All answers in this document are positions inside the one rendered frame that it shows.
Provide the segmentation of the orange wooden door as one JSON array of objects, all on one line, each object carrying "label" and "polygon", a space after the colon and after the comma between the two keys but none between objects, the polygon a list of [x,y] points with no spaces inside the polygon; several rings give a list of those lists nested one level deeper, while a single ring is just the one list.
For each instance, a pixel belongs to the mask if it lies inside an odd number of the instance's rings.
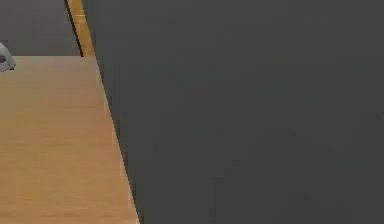
[{"label": "orange wooden door", "polygon": [[70,17],[80,55],[82,57],[94,56],[95,51],[82,0],[64,0],[64,2]]}]

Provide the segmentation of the grey rounded object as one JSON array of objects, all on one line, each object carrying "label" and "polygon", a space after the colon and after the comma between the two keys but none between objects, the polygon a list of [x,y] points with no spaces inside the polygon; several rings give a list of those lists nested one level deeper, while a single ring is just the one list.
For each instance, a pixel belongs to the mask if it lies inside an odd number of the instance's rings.
[{"label": "grey rounded object", "polygon": [[16,62],[5,45],[0,42],[0,72],[14,70]]}]

